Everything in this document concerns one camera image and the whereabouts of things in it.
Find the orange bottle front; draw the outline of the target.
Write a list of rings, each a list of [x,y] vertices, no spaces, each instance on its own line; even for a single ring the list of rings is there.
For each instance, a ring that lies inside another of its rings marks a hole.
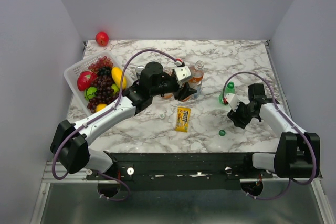
[[[199,60],[193,66],[190,67],[192,79],[188,81],[191,88],[195,89],[195,86],[203,80],[204,77],[204,62]]]

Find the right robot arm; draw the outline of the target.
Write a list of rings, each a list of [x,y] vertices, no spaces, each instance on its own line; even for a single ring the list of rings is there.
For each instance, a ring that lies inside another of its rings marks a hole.
[[[255,177],[260,170],[267,170],[281,178],[306,178],[319,175],[320,138],[309,133],[290,119],[273,98],[265,94],[261,83],[248,86],[249,103],[242,102],[236,94],[227,93],[223,101],[231,108],[228,118],[236,127],[244,129],[253,118],[265,121],[279,138],[274,153],[255,152],[241,165],[242,173]]]

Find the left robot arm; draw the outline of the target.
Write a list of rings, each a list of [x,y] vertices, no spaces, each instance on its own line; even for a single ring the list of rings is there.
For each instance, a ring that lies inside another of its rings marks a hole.
[[[108,129],[150,106],[155,96],[171,93],[182,101],[195,94],[188,83],[191,78],[189,67],[183,63],[170,74],[158,62],[147,63],[140,78],[123,90],[116,101],[83,120],[63,120],[58,124],[50,146],[53,162],[60,162],[67,174],[86,168],[97,170],[104,179],[112,179],[117,171],[112,157],[105,151],[90,149],[90,145]]]

